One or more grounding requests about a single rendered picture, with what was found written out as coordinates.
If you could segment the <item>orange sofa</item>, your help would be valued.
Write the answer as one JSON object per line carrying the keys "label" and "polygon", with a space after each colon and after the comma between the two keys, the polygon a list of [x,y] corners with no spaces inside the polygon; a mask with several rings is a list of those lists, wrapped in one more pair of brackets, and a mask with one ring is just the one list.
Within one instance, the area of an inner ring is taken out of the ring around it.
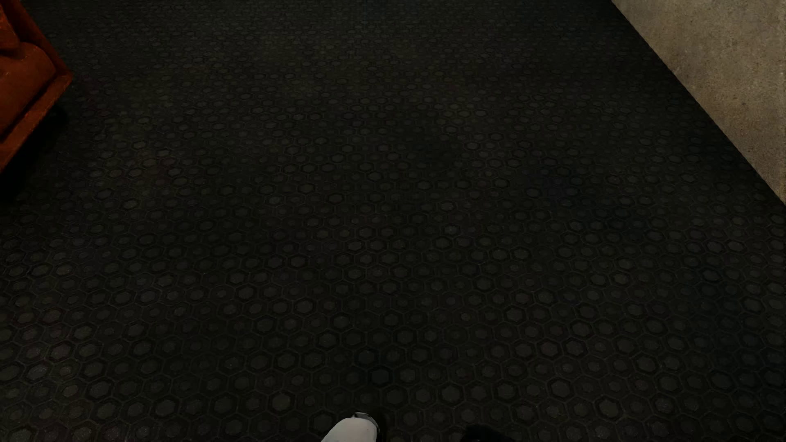
{"label": "orange sofa", "polygon": [[0,0],[0,173],[72,79],[21,1]]}

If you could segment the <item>dark hexagon patterned rug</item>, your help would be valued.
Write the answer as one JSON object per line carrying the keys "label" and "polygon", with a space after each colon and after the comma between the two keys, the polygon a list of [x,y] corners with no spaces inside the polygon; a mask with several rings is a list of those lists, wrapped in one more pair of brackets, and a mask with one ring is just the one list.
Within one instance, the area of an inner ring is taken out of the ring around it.
{"label": "dark hexagon patterned rug", "polygon": [[786,205],[610,0],[21,2],[2,442],[786,442]]}

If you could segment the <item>white robot left leg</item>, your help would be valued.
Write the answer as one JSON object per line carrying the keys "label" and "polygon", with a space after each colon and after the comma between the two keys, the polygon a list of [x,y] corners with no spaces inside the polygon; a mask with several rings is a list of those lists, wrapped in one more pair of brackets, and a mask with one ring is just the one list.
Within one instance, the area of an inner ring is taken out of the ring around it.
{"label": "white robot left leg", "polygon": [[358,411],[330,428],[320,442],[381,442],[384,433],[382,417]]}

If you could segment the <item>black robot right foot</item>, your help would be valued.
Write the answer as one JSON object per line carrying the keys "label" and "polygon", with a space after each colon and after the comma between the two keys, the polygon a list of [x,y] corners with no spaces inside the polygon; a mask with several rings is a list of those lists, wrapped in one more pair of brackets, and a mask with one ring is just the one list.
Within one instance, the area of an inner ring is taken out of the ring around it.
{"label": "black robot right foot", "polygon": [[516,440],[488,426],[470,425],[465,428],[459,442],[516,442]]}

